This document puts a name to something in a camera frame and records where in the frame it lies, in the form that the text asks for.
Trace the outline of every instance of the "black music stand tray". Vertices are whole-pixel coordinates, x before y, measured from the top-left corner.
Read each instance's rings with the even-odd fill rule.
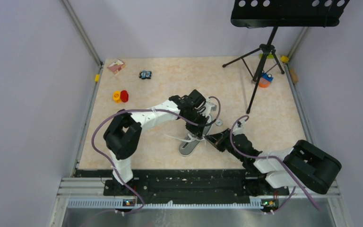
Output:
[[[244,62],[245,67],[255,81],[255,88],[251,96],[251,101],[247,109],[250,113],[252,102],[259,85],[259,79],[264,70],[267,57],[272,54],[276,65],[279,66],[282,74],[283,67],[275,54],[275,47],[272,41],[277,28],[280,26],[309,26],[309,27],[332,27],[339,24],[339,18],[350,0],[235,0],[232,11],[231,23],[236,27],[273,27],[267,44],[261,44],[255,49],[239,58],[228,62],[222,67],[226,67],[238,60]],[[244,58],[248,55],[262,51],[263,55],[258,67],[252,75]]]

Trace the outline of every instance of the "red object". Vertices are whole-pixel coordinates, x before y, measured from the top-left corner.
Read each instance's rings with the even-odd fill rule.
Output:
[[[122,102],[126,103],[129,100],[129,94],[126,90],[120,92],[120,99]]]

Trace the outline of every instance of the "wooden table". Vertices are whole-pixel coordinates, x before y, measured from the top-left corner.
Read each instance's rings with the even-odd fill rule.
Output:
[[[226,68],[222,64],[234,57],[198,58],[147,58],[122,59],[126,67],[114,75],[107,69],[113,60],[107,60],[102,72],[98,92],[89,123],[79,169],[110,169],[110,163],[91,147],[91,136],[97,126],[120,109],[146,109],[173,95],[188,95],[197,89],[205,97],[216,96],[222,104],[222,126],[213,125],[210,134],[230,128],[233,122],[245,114],[254,84],[241,61]],[[257,56],[247,57],[246,62],[254,71],[259,63]],[[265,69],[275,64],[267,60]],[[152,79],[141,80],[142,70],[152,71]],[[268,88],[259,88],[245,124],[245,135],[258,150],[281,150],[305,139],[303,127],[294,103],[286,75],[278,67],[270,73],[274,76]],[[116,90],[127,90],[129,101],[115,103],[112,95]],[[103,126],[95,139],[97,147],[109,153]],[[144,132],[138,149],[132,156],[133,169],[236,169],[242,164],[228,152],[221,153],[209,143],[202,141],[192,155],[182,157],[178,148],[180,141],[164,134],[183,139],[187,130],[185,122],[166,122]]]

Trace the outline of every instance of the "purple cable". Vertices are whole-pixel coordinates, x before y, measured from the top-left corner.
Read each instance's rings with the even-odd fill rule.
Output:
[[[213,120],[213,122],[215,122],[215,121],[219,118],[220,111],[221,111],[220,100],[219,100],[217,97],[215,97],[215,96],[210,96],[210,97],[208,97],[208,98],[213,98],[213,99],[215,99],[215,100],[218,102],[218,106],[219,106],[218,114],[216,115],[216,118]],[[194,125],[194,126],[198,126],[198,125],[199,125],[199,124],[194,123],[194,122],[192,122],[192,121],[188,120],[187,118],[185,118],[185,117],[183,117],[183,116],[181,116],[181,115],[179,115],[179,114],[177,114],[177,113],[174,113],[174,112],[172,112],[172,111],[164,110],[164,109],[155,109],[155,110],[156,110],[157,112],[165,112],[165,113],[173,114],[173,115],[177,116],[178,118],[180,118],[180,119],[184,120],[185,122],[187,122],[187,123],[189,123],[189,124],[192,124],[192,125]],[[94,131],[94,133],[93,133],[93,135],[92,135],[92,137],[91,137],[91,146],[93,147],[93,149],[94,149],[96,152],[98,152],[99,154],[101,154],[102,156],[104,156],[106,159],[108,159],[108,160],[109,160],[109,162],[111,163],[111,165],[112,165],[112,167],[113,167],[113,169],[114,169],[114,171],[115,171],[116,175],[118,176],[119,180],[121,181],[121,183],[122,183],[122,184],[123,184],[126,188],[128,188],[128,189],[129,189],[132,193],[134,193],[134,194],[135,194],[135,195],[136,195],[136,196],[137,196],[137,197],[141,200],[141,203],[142,203],[141,207],[139,207],[139,208],[137,208],[137,209],[134,209],[134,210],[131,210],[131,211],[129,211],[129,212],[125,212],[125,213],[124,213],[124,215],[132,214],[132,213],[135,213],[135,212],[139,211],[140,209],[142,209],[142,208],[144,207],[145,202],[144,202],[143,198],[141,197],[141,195],[140,195],[140,194],[138,194],[138,192],[136,192],[135,190],[133,190],[130,186],[128,186],[128,185],[127,185],[127,184],[123,181],[123,179],[121,178],[121,176],[120,176],[120,174],[119,174],[118,170],[116,169],[116,166],[115,166],[114,162],[112,161],[112,159],[111,159],[109,156],[107,156],[105,153],[103,153],[102,151],[100,151],[100,150],[99,150],[99,149],[95,146],[95,136],[96,136],[96,134],[98,133],[98,131],[102,128],[102,126],[103,126],[105,123],[107,123],[109,120],[111,120],[112,118],[114,118],[114,117],[116,117],[116,116],[119,116],[119,115],[121,115],[121,114],[130,113],[130,112],[152,112],[152,110],[151,110],[151,109],[131,109],[131,110],[122,110],[122,111],[119,111],[119,112],[117,112],[117,113],[115,113],[115,114],[111,115],[110,117],[106,118],[106,119],[105,119],[102,123],[100,123],[100,124],[98,125],[98,127],[95,129],[95,131]],[[106,212],[109,212],[109,211],[114,211],[114,210],[112,210],[112,209],[103,210],[103,211],[99,212],[98,214],[95,214],[94,216],[92,216],[91,218],[89,218],[89,219],[88,219],[87,221],[85,221],[82,225],[80,225],[80,227],[82,227],[83,225],[85,225],[87,222],[91,221],[92,219],[94,219],[94,218],[95,218],[95,217],[97,217],[98,215],[103,214],[103,213],[106,213]]]
[[[233,149],[235,151],[237,151],[237,153],[245,156],[245,157],[249,157],[249,158],[253,158],[253,159],[266,159],[266,158],[274,158],[276,159],[282,166],[283,168],[286,170],[286,172],[292,177],[292,179],[296,182],[296,184],[301,188],[301,190],[304,192],[304,194],[307,196],[308,200],[312,203],[312,205],[319,211],[321,211],[321,207],[320,205],[314,200],[314,198],[307,192],[307,190],[304,188],[304,186],[298,181],[298,179],[296,178],[296,176],[293,174],[293,172],[289,169],[289,167],[286,166],[286,164],[283,163],[283,161],[277,157],[277,156],[268,156],[268,157],[257,157],[257,156],[251,156],[251,155],[246,155],[244,153],[242,153],[241,151],[239,151],[237,149],[237,147],[234,145],[233,143],[233,129],[236,126],[236,124],[243,118],[246,118],[245,121],[248,120],[249,116],[248,115],[244,115],[242,117],[240,117],[239,119],[237,119],[234,123],[232,128],[230,129],[230,143],[233,147]]]

